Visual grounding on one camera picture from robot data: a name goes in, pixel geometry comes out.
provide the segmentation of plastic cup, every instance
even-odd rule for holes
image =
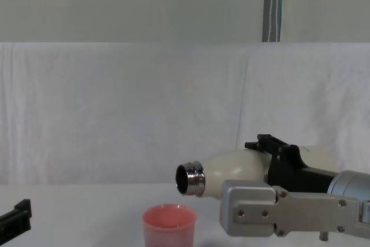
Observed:
[[[163,204],[143,214],[145,247],[193,247],[197,214],[184,205]]]

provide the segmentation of white table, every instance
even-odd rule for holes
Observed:
[[[182,197],[175,185],[0,186],[0,213],[30,198],[31,231],[7,247],[143,247],[142,213],[166,202],[196,210],[195,247],[233,246],[368,246],[369,241],[330,234],[292,233],[286,238],[231,238],[219,225],[219,202],[211,198]]]

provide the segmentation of silver cylinder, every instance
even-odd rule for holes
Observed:
[[[200,197],[205,190],[206,176],[199,161],[179,165],[176,169],[176,187],[181,195]]]
[[[354,171],[340,172],[332,180],[328,193],[360,201],[370,200],[370,175]]]

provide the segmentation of black clamp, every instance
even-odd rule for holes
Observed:
[[[0,245],[31,229],[31,202],[28,199],[14,206],[14,210],[0,216]]]
[[[308,167],[297,145],[289,145],[271,134],[259,134],[258,142],[245,143],[246,149],[271,154],[268,184],[291,192],[326,193],[335,172]]]

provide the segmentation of screw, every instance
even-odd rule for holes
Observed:
[[[242,210],[242,209],[238,210],[236,215],[238,215],[239,217],[243,217],[244,216],[244,210]]]
[[[268,216],[268,211],[262,211],[262,212],[261,212],[261,216],[262,216],[263,218],[266,218],[266,217]]]
[[[344,233],[345,228],[343,228],[343,226],[338,226],[338,227],[336,228],[336,230],[337,230],[339,233]]]
[[[339,200],[338,204],[340,207],[345,207],[347,205],[347,202],[345,200]]]
[[[288,195],[288,193],[286,191],[281,191],[280,192],[280,198],[282,198],[282,199],[286,198],[287,195]]]
[[[283,230],[279,230],[279,231],[277,231],[276,235],[277,235],[278,237],[283,237],[283,236],[285,235],[285,231],[283,231]]]

